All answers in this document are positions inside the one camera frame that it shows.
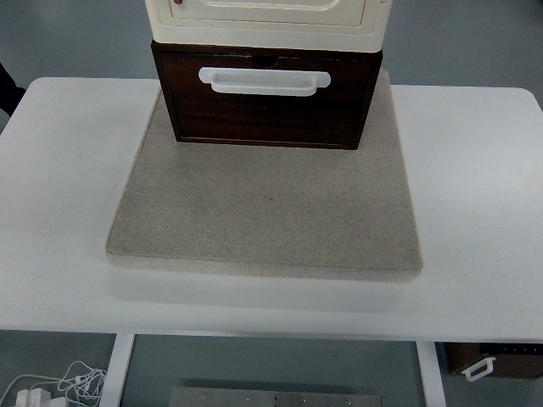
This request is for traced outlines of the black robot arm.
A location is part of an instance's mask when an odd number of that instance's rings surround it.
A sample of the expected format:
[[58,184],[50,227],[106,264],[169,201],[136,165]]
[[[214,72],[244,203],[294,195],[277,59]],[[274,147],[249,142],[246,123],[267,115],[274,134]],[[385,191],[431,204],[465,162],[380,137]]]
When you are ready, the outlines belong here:
[[24,97],[26,89],[16,85],[12,76],[0,64],[0,104],[8,116],[12,116],[20,101]]

